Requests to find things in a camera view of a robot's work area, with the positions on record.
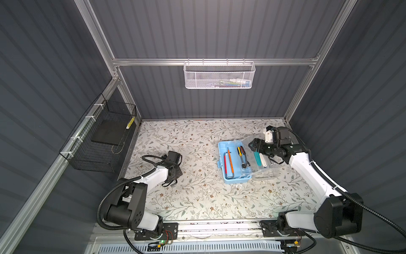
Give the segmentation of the yellow green marker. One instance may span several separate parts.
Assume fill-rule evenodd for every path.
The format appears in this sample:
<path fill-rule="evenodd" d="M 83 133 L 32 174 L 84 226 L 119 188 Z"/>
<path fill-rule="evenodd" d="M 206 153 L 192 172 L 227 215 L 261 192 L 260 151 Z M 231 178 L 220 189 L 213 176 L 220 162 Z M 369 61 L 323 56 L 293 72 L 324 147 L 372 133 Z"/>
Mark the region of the yellow green marker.
<path fill-rule="evenodd" d="M 131 128 L 131 126 L 132 126 L 132 124 L 134 123 L 134 121 L 135 121 L 135 117 L 132 117 L 132 118 L 130 119 L 130 121 L 128 122 L 128 124 L 126 125 L 126 129 L 127 129 L 127 130 Z"/>

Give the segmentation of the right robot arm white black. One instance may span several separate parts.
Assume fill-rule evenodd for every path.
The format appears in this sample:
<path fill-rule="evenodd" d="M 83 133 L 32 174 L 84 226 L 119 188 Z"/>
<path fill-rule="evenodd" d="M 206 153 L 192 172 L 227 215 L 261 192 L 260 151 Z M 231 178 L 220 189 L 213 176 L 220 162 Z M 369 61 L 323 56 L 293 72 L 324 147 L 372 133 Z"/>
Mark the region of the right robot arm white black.
<path fill-rule="evenodd" d="M 363 209 L 357 205 L 363 200 L 358 194 L 348 194 L 334 182 L 314 161 L 309 149 L 302 144 L 270 142 L 255 138 L 248 147 L 269 158 L 278 156 L 291 166 L 314 191 L 320 207 L 316 212 L 290 210 L 277 218 L 280 233 L 293 229 L 308 230 L 325 238 L 359 233 L 362 228 Z"/>

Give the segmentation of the black pad in basket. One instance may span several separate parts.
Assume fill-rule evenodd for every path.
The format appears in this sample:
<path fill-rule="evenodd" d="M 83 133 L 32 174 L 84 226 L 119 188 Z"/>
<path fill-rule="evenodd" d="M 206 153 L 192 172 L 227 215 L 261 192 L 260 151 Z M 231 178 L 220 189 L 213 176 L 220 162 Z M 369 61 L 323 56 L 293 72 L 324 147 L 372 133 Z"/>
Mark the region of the black pad in basket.
<path fill-rule="evenodd" d="M 91 141 L 112 146 L 121 145 L 129 133 L 126 129 L 127 123 L 127 121 L 103 120 L 91 137 Z"/>

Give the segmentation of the blue plastic tool box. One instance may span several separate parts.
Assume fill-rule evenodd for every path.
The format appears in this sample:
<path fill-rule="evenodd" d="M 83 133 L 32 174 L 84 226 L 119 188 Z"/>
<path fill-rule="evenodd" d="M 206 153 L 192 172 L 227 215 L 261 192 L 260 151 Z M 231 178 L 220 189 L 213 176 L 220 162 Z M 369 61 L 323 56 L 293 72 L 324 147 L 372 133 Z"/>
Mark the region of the blue plastic tool box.
<path fill-rule="evenodd" d="M 249 180 L 264 181 L 277 178 L 283 161 L 270 159 L 248 147 L 250 138 L 220 141 L 218 143 L 219 161 L 225 184 L 242 184 Z"/>

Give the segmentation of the orange handled tool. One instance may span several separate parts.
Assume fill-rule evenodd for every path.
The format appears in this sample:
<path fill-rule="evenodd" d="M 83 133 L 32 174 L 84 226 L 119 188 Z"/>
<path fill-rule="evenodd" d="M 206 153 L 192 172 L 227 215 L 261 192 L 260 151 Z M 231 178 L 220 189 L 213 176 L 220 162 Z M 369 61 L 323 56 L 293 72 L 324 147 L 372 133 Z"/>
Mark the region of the orange handled tool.
<path fill-rule="evenodd" d="M 233 167 L 233 163 L 232 163 L 232 157 L 231 157 L 231 152 L 230 149 L 227 147 L 227 154 L 228 154 L 228 158 L 229 158 L 229 164 L 230 164 L 230 168 L 232 171 L 232 176 L 234 177 L 234 167 Z"/>

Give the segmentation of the black white precision screwdriver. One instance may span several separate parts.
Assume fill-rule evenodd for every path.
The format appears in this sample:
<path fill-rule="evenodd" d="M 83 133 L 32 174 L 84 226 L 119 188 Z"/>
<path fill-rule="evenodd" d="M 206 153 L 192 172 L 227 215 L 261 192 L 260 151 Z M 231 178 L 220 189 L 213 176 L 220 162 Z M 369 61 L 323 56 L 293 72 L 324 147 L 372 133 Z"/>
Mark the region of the black white precision screwdriver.
<path fill-rule="evenodd" d="M 264 157 L 263 154 L 260 154 L 260 160 L 261 160 L 262 166 L 263 166 L 264 168 L 266 168 L 266 167 L 267 167 L 267 163 L 266 163 L 266 159 L 265 159 L 265 157 Z"/>

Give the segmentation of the teal utility knife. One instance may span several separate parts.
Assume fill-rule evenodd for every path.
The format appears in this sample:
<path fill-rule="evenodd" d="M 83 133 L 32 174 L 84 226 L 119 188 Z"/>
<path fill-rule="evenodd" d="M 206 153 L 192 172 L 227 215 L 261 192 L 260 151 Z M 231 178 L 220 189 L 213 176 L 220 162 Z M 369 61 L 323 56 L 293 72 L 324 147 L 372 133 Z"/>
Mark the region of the teal utility knife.
<path fill-rule="evenodd" d="M 258 152 L 254 152 L 254 157 L 255 157 L 255 161 L 256 161 L 256 164 L 258 165 L 258 167 L 261 167 L 262 162 L 261 162 L 260 154 Z"/>

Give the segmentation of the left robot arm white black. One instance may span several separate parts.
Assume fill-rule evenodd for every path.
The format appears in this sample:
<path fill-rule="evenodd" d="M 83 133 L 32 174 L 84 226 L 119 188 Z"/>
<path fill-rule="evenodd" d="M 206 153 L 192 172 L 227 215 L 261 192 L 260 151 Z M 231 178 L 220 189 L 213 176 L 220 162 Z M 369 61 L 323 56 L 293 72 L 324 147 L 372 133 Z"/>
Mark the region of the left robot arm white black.
<path fill-rule="evenodd" d="M 182 176 L 182 155 L 169 151 L 161 157 L 143 155 L 153 168 L 131 179 L 122 178 L 101 200 L 96 221 L 106 230 L 146 231 L 153 236 L 163 232 L 163 218 L 145 210 L 147 195 L 157 186 L 174 186 Z"/>

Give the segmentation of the red handled hex key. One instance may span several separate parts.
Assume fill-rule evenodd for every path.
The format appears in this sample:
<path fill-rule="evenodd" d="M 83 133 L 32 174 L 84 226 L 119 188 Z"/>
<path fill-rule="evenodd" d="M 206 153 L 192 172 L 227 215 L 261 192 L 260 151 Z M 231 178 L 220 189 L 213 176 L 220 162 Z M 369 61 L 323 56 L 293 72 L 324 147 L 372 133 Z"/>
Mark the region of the red handled hex key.
<path fill-rule="evenodd" d="M 228 158 L 227 152 L 224 153 L 223 159 L 224 159 L 225 179 L 227 179 L 227 180 L 233 179 L 234 177 L 232 176 L 232 171 L 231 171 L 231 168 L 230 168 L 229 158 Z"/>

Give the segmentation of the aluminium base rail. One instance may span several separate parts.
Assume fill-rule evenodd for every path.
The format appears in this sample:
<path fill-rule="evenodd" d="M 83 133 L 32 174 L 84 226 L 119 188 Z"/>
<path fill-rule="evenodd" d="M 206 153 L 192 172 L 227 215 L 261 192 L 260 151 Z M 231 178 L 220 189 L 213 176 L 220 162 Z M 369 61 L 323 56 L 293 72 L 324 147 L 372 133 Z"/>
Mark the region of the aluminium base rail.
<path fill-rule="evenodd" d="M 313 231 L 279 231 L 275 219 L 172 221 L 164 223 L 160 237 L 129 231 L 96 233 L 87 254 L 296 254 L 310 247 L 320 235 Z"/>

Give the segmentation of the markers in white basket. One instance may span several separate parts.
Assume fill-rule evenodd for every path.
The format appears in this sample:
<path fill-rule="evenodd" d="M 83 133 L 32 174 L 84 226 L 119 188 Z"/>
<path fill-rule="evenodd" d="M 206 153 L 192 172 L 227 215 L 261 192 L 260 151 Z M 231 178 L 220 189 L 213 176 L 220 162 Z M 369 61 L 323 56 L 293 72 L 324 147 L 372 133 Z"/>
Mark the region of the markers in white basket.
<path fill-rule="evenodd" d="M 252 81 L 249 79 L 227 79 L 227 80 L 218 80 L 211 84 L 211 87 L 239 87 L 239 88 L 251 88 Z"/>

